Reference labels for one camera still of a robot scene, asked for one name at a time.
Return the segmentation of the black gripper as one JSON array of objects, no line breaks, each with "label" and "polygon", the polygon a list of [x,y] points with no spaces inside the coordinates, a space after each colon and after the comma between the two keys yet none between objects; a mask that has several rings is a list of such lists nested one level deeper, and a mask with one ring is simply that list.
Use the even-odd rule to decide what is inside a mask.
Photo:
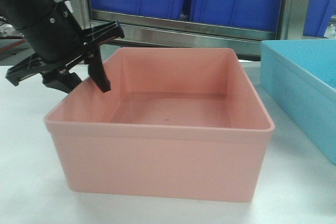
[{"label": "black gripper", "polygon": [[124,37],[117,20],[81,29],[70,11],[65,10],[65,5],[57,5],[51,14],[21,33],[34,54],[8,69],[6,79],[14,86],[39,73],[46,87],[70,93],[82,83],[70,69],[84,61],[97,87],[103,93],[111,90],[100,46]]}]

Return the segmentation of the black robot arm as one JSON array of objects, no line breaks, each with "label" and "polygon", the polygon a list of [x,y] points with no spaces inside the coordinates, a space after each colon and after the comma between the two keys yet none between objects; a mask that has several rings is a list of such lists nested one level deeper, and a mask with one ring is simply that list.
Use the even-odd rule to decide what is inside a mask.
[{"label": "black robot arm", "polygon": [[70,69],[84,61],[97,87],[110,91],[100,46],[124,38],[123,29],[117,20],[82,29],[67,7],[68,1],[1,0],[2,16],[34,50],[8,69],[6,79],[12,85],[40,74],[46,87],[70,93],[82,82]]}]

